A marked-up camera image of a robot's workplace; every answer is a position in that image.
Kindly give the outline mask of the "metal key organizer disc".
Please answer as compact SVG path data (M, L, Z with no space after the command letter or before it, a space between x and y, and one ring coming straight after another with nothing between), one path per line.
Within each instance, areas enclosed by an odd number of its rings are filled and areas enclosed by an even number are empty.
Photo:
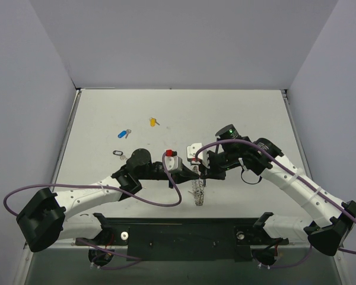
M205 196L205 180L202 180L201 178L199 178L198 180L192 180L191 181L192 184L192 192L196 192L197 193L197 197L194 198L194 202L195 205L197 207L203 206L204 204L204 196Z

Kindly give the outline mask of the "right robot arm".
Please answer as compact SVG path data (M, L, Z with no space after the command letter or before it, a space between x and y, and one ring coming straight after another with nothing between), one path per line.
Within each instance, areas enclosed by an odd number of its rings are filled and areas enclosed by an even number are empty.
M191 162L200 164L203 179L223 180L226 171L240 166L274 184L310 216L304 219L265 213L253 228L258 242L306 241L328 256L343 250L345 238L356 226L355 201L345 202L325 191L266 138L252 142L240 136L233 125L219 130L216 138L213 144L187 152L193 156Z

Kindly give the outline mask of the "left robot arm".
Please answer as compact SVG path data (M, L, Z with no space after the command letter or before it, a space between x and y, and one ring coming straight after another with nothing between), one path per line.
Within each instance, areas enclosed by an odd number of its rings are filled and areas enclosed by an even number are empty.
M91 213L92 208L135 197L142 189L142 180L165 180L172 187L198 177L175 151L169 150L161 161L153 162L150 152L139 148L117 172L91 185L63 186L56 192L49 186L41 187L16 221L32 252L75 237L102 245L109 240L110 229Z

